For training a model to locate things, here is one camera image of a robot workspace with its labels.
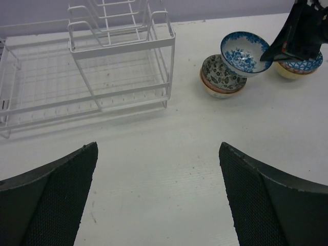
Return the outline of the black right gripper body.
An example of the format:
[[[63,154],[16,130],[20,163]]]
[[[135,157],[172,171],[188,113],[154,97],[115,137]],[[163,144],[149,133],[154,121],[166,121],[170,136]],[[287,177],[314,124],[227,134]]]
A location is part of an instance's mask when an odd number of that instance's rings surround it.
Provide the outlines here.
[[[327,43],[327,1],[305,1],[297,31],[294,47],[301,48],[304,60],[315,60]]]

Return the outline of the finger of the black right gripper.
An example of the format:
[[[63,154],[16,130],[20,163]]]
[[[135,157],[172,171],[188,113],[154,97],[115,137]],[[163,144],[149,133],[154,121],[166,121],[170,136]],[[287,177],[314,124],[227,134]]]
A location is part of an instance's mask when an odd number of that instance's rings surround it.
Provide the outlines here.
[[[292,9],[275,40],[260,58],[261,62],[268,61],[303,61],[301,48],[297,49],[299,24],[305,1],[295,1]]]

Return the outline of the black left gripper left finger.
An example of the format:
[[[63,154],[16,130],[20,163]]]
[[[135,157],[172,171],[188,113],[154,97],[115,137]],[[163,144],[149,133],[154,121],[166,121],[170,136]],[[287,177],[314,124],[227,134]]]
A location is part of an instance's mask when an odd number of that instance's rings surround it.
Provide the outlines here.
[[[1,245],[74,245],[98,159],[96,142],[1,181]]]

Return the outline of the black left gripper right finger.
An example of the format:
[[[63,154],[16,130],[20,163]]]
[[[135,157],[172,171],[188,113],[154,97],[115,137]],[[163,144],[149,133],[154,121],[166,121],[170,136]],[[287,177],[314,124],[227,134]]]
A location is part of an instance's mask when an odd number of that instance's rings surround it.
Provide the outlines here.
[[[218,156],[239,245],[327,245],[327,186],[226,142]]]

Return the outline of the yellow blue patterned bowl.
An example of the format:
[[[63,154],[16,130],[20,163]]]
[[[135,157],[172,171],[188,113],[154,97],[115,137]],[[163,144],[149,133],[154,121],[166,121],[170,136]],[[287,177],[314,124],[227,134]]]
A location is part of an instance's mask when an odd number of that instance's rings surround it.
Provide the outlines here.
[[[317,71],[317,69],[316,69],[308,74],[296,74],[296,73],[288,71],[283,66],[281,66],[279,63],[276,63],[275,70],[281,77],[289,79],[289,80],[297,80],[300,78],[304,78],[304,77],[314,74]]]

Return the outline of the dark blue patterned bowl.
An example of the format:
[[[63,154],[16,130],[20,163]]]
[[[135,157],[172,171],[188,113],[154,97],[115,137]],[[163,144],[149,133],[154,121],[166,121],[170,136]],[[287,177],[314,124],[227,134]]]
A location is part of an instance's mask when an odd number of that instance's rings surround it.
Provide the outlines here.
[[[279,61],[278,63],[287,71],[295,74],[310,74],[317,70],[323,62],[323,55],[319,52],[315,60],[305,61]]]

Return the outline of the white bowl orange flower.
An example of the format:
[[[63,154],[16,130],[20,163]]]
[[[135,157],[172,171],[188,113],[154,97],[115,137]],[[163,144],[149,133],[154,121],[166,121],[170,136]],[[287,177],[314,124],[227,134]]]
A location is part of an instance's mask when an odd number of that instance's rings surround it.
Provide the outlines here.
[[[232,96],[238,94],[239,92],[241,92],[245,88],[245,85],[243,85],[240,89],[238,89],[235,92],[232,92],[232,93],[224,93],[223,91],[216,91],[216,90],[213,90],[212,87],[209,87],[209,82],[205,79],[205,77],[203,76],[202,72],[200,72],[199,77],[201,79],[201,83],[202,83],[205,91],[210,96],[212,96],[214,98],[218,98],[218,99],[225,99],[225,98],[232,97]]]

